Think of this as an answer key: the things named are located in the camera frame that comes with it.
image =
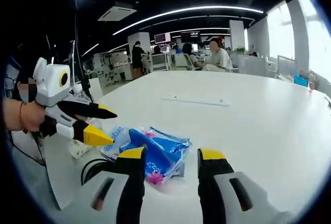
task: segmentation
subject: red bracelet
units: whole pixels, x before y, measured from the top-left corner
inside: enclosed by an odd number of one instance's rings
[[[24,133],[27,133],[27,129],[24,128],[24,123],[23,123],[23,120],[22,120],[22,114],[21,114],[21,113],[22,113],[22,106],[23,106],[23,105],[26,105],[26,103],[25,103],[25,102],[21,102],[19,120],[20,120],[20,124],[21,124],[21,127],[22,127],[23,132],[24,132]]]

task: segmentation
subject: led light strip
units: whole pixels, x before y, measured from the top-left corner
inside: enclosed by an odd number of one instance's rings
[[[200,36],[206,36],[206,35],[228,35],[228,36],[230,36],[231,34],[200,34]]]
[[[149,21],[149,20],[152,20],[152,19],[155,19],[155,18],[158,18],[158,17],[166,16],[166,15],[173,14],[173,13],[179,13],[179,12],[185,12],[185,11],[191,11],[191,10],[203,10],[203,9],[236,9],[236,10],[251,11],[251,12],[256,12],[256,13],[263,13],[263,11],[252,9],[252,8],[243,8],[243,7],[234,7],[234,6],[200,6],[200,7],[192,7],[192,8],[183,8],[183,9],[173,10],[173,11],[170,11],[170,12],[161,13],[161,14],[158,14],[156,16],[152,16],[152,17],[149,17],[147,19],[138,21],[138,22],[136,22],[134,24],[131,24],[127,27],[124,27],[123,29],[117,31],[116,33],[113,33],[113,35],[119,34],[120,32],[123,32],[124,30],[126,30],[130,27],[133,27],[135,25],[138,25],[140,23],[143,23],[145,21]]]
[[[170,21],[166,21],[166,22],[181,21],[181,20],[192,19],[192,18],[209,18],[209,17],[236,18],[236,19],[250,20],[251,22],[248,24],[249,26],[251,26],[253,24],[253,22],[255,21],[255,19],[253,19],[253,18],[240,17],[240,16],[191,16],[191,17],[185,17],[185,18],[179,18],[179,19],[175,19],[175,20],[170,20]],[[156,25],[163,24],[163,23],[164,23],[164,21],[163,22],[159,22],[159,23],[155,23],[153,25],[149,25],[149,26],[143,27],[143,28],[141,28],[139,30],[144,30],[144,29],[150,28],[152,26],[156,26]]]
[[[112,51],[114,51],[114,50],[116,50],[116,49],[118,49],[118,48],[121,48],[121,47],[123,47],[123,46],[126,46],[127,44],[129,44],[129,43],[123,44],[123,45],[121,45],[121,46],[119,46],[119,47],[116,47],[116,48],[114,48],[114,49],[112,49],[112,50],[110,50],[110,51],[108,51],[108,52],[112,52]]]
[[[194,29],[186,29],[186,30],[178,30],[178,31],[172,31],[172,33],[179,33],[179,32],[186,32],[186,31],[195,31],[195,30],[211,30],[211,29],[222,29],[222,30],[230,30],[228,27],[206,27],[206,28],[194,28]]]
[[[89,50],[87,50],[82,56],[84,56],[86,53],[88,53],[90,50],[94,49],[95,47],[97,47],[99,44],[96,44],[95,46],[93,46],[92,48],[90,48]]]

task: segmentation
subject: blue box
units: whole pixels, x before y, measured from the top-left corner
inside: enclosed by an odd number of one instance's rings
[[[296,83],[298,85],[301,85],[301,86],[304,86],[304,87],[308,86],[308,80],[304,79],[300,76],[294,76],[294,83]]]

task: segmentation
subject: black shirt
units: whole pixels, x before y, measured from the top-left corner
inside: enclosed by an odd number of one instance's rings
[[[140,63],[141,62],[141,54],[144,53],[144,50],[141,47],[133,47],[132,49],[132,63]]]

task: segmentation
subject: blue plastic bag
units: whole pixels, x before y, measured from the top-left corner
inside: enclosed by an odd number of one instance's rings
[[[147,130],[115,127],[110,136],[114,139],[114,144],[101,149],[106,156],[114,159],[125,150],[144,146],[147,178],[157,173],[163,182],[175,175],[184,176],[185,155],[191,146],[189,139],[168,135],[153,127]]]

